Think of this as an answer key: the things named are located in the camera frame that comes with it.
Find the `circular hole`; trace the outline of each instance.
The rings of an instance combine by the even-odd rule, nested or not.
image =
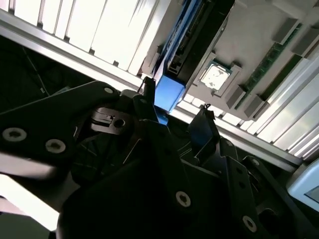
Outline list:
[[[236,168],[236,170],[237,170],[237,172],[238,172],[239,174],[242,174],[242,173],[243,173],[243,171],[241,171],[241,169],[239,169],[239,168]]]
[[[242,182],[239,182],[239,186],[240,186],[241,188],[246,188],[245,184],[242,183]]]
[[[171,151],[168,148],[164,149],[164,153],[166,155],[171,155]]]
[[[60,149],[60,148],[61,148],[61,145],[58,144],[58,143],[52,143],[52,144],[50,145],[50,147],[51,147],[51,148],[54,148],[54,149]]]
[[[12,131],[12,132],[9,133],[9,136],[10,136],[10,137],[17,138],[17,137],[20,137],[20,136],[21,136],[21,133],[18,132],[18,131]]]
[[[123,127],[125,125],[125,121],[122,120],[122,119],[118,119],[118,120],[116,120],[114,122],[113,125],[114,125],[115,128],[121,128],[121,127]]]
[[[187,202],[187,197],[185,195],[180,195],[179,199],[183,202],[186,203]]]
[[[249,220],[247,220],[247,224],[248,224],[248,226],[250,226],[251,228],[254,226],[254,225],[252,224],[252,222],[249,221]]]

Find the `white panel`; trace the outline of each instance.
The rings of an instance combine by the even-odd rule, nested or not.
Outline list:
[[[317,135],[319,135],[319,126],[314,128],[311,133],[309,133],[306,137],[304,137],[302,140],[298,142],[295,146],[291,147],[289,153],[295,155],[299,150],[301,150],[303,147],[305,147],[306,144],[309,143],[313,138],[315,138]]]
[[[177,111],[177,110],[172,110],[172,112],[169,113],[171,116],[178,118],[181,121],[184,121],[186,123],[191,123],[193,118],[187,115],[184,115],[183,113]]]
[[[152,44],[152,41],[155,38],[155,35],[159,29],[160,23],[167,11],[167,8],[170,4],[170,0],[160,0],[156,6],[155,12],[151,18],[151,21],[147,27],[147,31],[143,36],[141,43],[134,55],[134,58],[130,64],[129,72],[133,75],[136,75],[147,55],[147,52]]]
[[[319,89],[317,75],[258,135],[259,138],[271,142],[276,141],[288,130],[296,119],[305,113],[305,109],[316,100]]]
[[[232,114],[228,114],[228,113],[224,115],[223,120],[231,123],[232,125],[237,125],[241,121],[240,118],[233,116]]]
[[[210,106],[210,107],[208,108],[208,110],[214,111],[214,115],[215,115],[216,117],[218,117],[218,116],[220,116],[222,113],[224,113],[224,111],[222,111],[221,109],[219,109],[219,108],[217,108],[217,107],[215,107],[215,106]]]
[[[0,0],[0,8],[2,10],[8,11],[8,9],[9,9],[9,0]]]
[[[198,99],[198,98],[195,98],[193,101],[192,101],[192,104],[195,105],[196,107],[200,107],[201,105],[204,105],[205,102]]]
[[[0,174],[0,196],[31,216],[50,231],[57,226],[59,213],[9,176]]]
[[[147,26],[150,15],[153,12],[157,2],[158,0],[143,0],[140,8],[136,9],[129,28],[124,35],[126,43],[120,48],[119,55],[117,57],[119,67],[121,69],[128,70],[144,30]]]
[[[186,101],[181,101],[177,106],[181,107],[182,109],[188,112],[191,112],[194,115],[198,114],[198,112],[200,111],[199,108],[187,103]]]
[[[14,15],[37,25],[41,0],[16,0]]]
[[[102,14],[100,24],[93,40],[92,48],[95,56],[113,63],[117,60],[120,48],[130,44],[125,39],[130,21],[138,0],[108,0]]]
[[[286,150],[295,145],[298,140],[306,136],[318,124],[319,103],[311,108],[298,122],[283,134],[274,145]]]
[[[43,30],[51,34],[54,32],[61,1],[62,0],[45,0],[44,2],[42,15]]]
[[[191,103],[194,100],[194,96],[191,96],[189,94],[186,94],[184,97],[184,100],[188,103]]]
[[[72,6],[73,6],[73,0],[62,1],[58,23],[55,30],[55,35],[61,39],[64,39],[65,37],[66,28],[68,26]]]
[[[102,15],[105,0],[77,0],[74,5],[67,36],[70,43],[89,51]]]
[[[253,120],[245,121],[245,122],[240,126],[240,128],[241,128],[242,130],[247,130],[253,123],[254,123]]]
[[[306,143],[304,145],[304,147],[302,147],[300,150],[298,150],[296,153],[295,153],[295,156],[297,157],[301,157],[301,156],[304,156],[303,154],[307,154],[309,152],[308,148],[317,140],[319,139],[319,134],[316,135],[314,138],[312,138],[308,143]]]
[[[271,106],[248,128],[247,131],[251,134],[259,133],[271,121],[276,112],[289,101],[291,95],[298,90],[304,82],[307,82],[309,78],[313,78],[313,73],[318,69],[318,67],[319,57],[313,61],[303,59],[296,69],[270,97],[268,103],[270,103]]]
[[[319,142],[317,142],[312,148],[307,150],[307,152],[303,155],[303,159],[306,160],[312,153],[315,153],[319,148]]]

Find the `screw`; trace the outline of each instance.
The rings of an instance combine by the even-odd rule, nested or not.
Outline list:
[[[232,144],[230,141],[228,141],[228,140],[226,141],[226,144],[227,144],[228,146],[230,146],[230,147],[233,146],[233,144]]]
[[[253,159],[252,161],[255,165],[259,166],[259,162],[256,159]]]
[[[255,233],[257,231],[255,222],[249,216],[243,216],[243,222],[248,230],[250,230],[252,233]]]
[[[2,132],[2,137],[9,142],[20,142],[25,140],[27,134],[22,128],[7,128]]]
[[[45,148],[50,153],[62,153],[65,151],[65,143],[58,139],[50,139],[45,143]]]
[[[122,120],[122,119],[118,119],[118,120],[116,120],[114,122],[113,125],[114,125],[115,128],[121,128],[121,127],[123,127],[125,125],[125,121]]]
[[[177,202],[183,207],[188,208],[190,206],[190,198],[185,192],[178,191],[176,193],[176,199]]]
[[[105,87],[104,90],[109,93],[109,94],[112,94],[113,93],[113,90],[111,88],[107,88]]]

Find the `mounting hole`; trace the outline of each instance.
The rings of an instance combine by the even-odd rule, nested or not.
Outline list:
[[[236,168],[236,170],[239,174],[243,174],[243,171],[240,168]]]
[[[187,193],[185,193],[183,191],[178,191],[175,196],[176,196],[177,202],[181,206],[183,206],[185,208],[188,208],[190,206],[190,204],[191,204],[190,197],[187,195]]]
[[[111,88],[108,88],[108,87],[105,87],[104,91],[109,94],[112,94],[114,92]]]
[[[122,120],[122,119],[118,119],[118,120],[116,120],[114,122],[113,125],[114,125],[115,128],[121,128],[121,127],[123,127],[125,125],[125,121]]]
[[[58,139],[50,139],[45,143],[46,151],[50,153],[62,153],[65,151],[65,143]]]
[[[243,216],[243,223],[252,233],[255,233],[257,231],[255,222],[249,216]]]
[[[9,142],[20,142],[25,140],[27,134],[22,128],[7,128],[2,132],[2,137]]]
[[[239,186],[240,186],[242,189],[246,188],[246,186],[245,186],[245,184],[244,184],[243,182],[239,182]]]

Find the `blue component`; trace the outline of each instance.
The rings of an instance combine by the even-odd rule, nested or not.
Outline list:
[[[166,117],[166,112],[158,107],[154,107],[156,115],[158,117],[158,121],[161,124],[167,125],[168,124],[168,118]]]
[[[157,81],[155,91],[155,105],[167,112],[171,112],[178,100],[185,92],[185,85],[165,75],[170,61],[174,58],[178,46],[186,34],[188,27],[194,18],[202,0],[186,0],[183,10],[176,23],[174,30],[166,42],[163,52],[155,67],[155,80]]]
[[[162,60],[165,61],[164,70],[167,69],[167,64],[169,64],[169,61],[173,59],[175,52],[178,49],[178,45],[180,41],[182,40],[182,38],[184,37],[184,35],[186,34],[187,29],[194,15],[196,14],[199,4],[201,2],[202,0],[185,0],[184,1],[182,11],[179,15],[179,18],[176,22],[174,29],[170,33],[170,36],[164,45],[163,51],[159,57],[159,61],[157,62],[154,68],[154,73],[158,70]]]
[[[155,105],[170,112],[175,108],[184,91],[184,85],[167,76],[162,76],[155,90]]]

